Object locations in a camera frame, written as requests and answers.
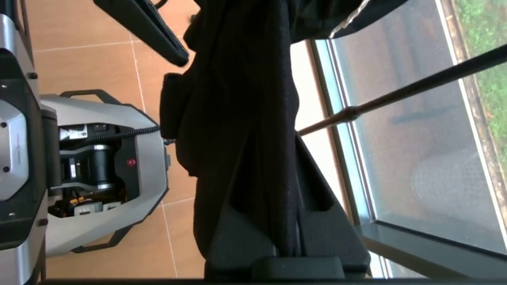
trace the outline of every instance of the tile floor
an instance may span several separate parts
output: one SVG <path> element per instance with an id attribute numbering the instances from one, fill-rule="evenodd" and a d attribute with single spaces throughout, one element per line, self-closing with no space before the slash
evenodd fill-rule
<path id="1" fill-rule="evenodd" d="M 182 72 L 110 19 L 91 0 L 27 0 L 29 24 L 40 92 L 104 89 L 158 119 L 162 76 Z M 189 17 L 198 10 L 193 0 L 170 0 L 160 9 L 168 26 L 182 36 Z M 301 108 L 298 125 L 322 119 L 311 61 L 293 62 Z M 338 189 L 336 167 L 326 132 L 305 139 L 332 188 Z M 193 197 L 196 180 L 177 163 L 168 172 L 170 191 L 144 223 L 135 226 L 115 248 L 93 253 L 68 253 L 48 259 L 49 278 L 195 278 L 203 275 L 204 259 L 193 238 Z"/>

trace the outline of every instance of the black fabric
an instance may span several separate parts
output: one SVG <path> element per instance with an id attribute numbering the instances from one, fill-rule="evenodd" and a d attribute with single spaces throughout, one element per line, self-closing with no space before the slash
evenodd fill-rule
<path id="1" fill-rule="evenodd" d="M 360 30 L 406 0 L 372 0 L 351 26 Z M 177 160 L 197 177 L 194 235 L 206 257 L 234 164 L 245 140 L 255 155 L 269 231 L 282 256 L 295 252 L 297 187 L 291 44 L 326 38 L 360 0 L 196 0 L 200 12 L 185 33 L 196 52 L 184 74 L 164 78 L 162 136 L 176 139 Z"/>

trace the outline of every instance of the white rope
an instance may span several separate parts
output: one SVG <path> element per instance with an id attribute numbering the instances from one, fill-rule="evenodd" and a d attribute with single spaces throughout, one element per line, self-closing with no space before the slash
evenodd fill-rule
<path id="1" fill-rule="evenodd" d="M 330 39 L 332 39 L 334 37 L 334 34 L 336 34 L 341 29 L 347 28 L 347 26 L 350 23 L 352 23 L 352 21 L 354 21 L 354 19 L 364 10 L 364 7 L 366 7 L 366 5 L 369 2 L 370 2 L 370 0 L 363 0 L 362 3 L 359 5 L 359 7 L 357 7 L 357 9 L 352 11 L 351 14 L 342 23 L 340 23 L 338 26 L 334 27 L 333 31 L 331 31 Z"/>

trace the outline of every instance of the grass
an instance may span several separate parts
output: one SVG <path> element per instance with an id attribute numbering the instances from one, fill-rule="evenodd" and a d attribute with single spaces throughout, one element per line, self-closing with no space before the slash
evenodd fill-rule
<path id="1" fill-rule="evenodd" d="M 469 56 L 507 43 L 507 0 L 455 0 Z M 475 75 L 498 160 L 507 172 L 507 64 Z"/>

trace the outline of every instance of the metal rod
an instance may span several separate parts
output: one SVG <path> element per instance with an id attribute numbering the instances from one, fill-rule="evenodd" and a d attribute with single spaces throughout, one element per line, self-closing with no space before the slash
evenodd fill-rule
<path id="1" fill-rule="evenodd" d="M 403 99 L 412 97 L 419 93 L 434 89 L 436 87 L 454 82 L 460 78 L 481 72 L 483 70 L 495 67 L 499 64 L 507 62 L 507 44 L 497 47 L 473 59 L 468 59 L 448 69 L 423 78 L 417 82 L 407 85 L 401 89 L 385 94 L 381 97 L 368 101 L 366 103 L 349 106 L 343 108 L 340 112 L 315 123 L 309 127 L 305 127 L 299 131 L 300 135 L 308 135 L 314 131 L 319 131 L 327 127 L 337 124 L 352 122 L 366 112 L 382 108 L 383 106 L 393 104 Z"/>

